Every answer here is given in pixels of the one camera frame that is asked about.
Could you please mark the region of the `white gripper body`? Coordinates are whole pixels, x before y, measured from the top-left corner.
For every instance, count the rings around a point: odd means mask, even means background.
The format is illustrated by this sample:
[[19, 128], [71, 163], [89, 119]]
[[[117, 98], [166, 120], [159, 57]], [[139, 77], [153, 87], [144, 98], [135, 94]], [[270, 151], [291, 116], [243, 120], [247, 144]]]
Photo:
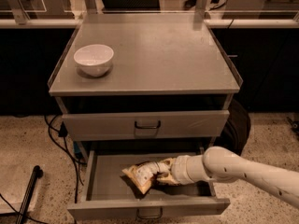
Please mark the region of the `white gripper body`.
[[199, 181], [209, 181], [203, 156], [178, 156], [171, 166], [171, 175], [180, 185], [189, 185]]

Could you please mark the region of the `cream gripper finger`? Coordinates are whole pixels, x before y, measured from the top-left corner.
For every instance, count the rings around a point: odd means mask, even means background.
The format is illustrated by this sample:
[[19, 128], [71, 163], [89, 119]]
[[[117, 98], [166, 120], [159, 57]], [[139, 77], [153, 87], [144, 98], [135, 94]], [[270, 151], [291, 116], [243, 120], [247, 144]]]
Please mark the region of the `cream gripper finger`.
[[173, 164], [175, 163], [175, 158], [168, 158], [160, 161], [160, 171], [161, 172], [170, 172]]
[[175, 186], [178, 184], [177, 180], [169, 173], [158, 174], [156, 180], [159, 183]]

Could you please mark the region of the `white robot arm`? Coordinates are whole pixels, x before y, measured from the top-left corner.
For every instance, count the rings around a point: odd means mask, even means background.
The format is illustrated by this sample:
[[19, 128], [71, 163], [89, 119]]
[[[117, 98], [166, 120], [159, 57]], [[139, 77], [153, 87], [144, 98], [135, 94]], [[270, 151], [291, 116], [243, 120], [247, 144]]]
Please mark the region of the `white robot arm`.
[[249, 161], [224, 147], [210, 147], [204, 154], [171, 158], [157, 180], [169, 185], [189, 185], [198, 181], [234, 182], [251, 185], [299, 208], [299, 173]]

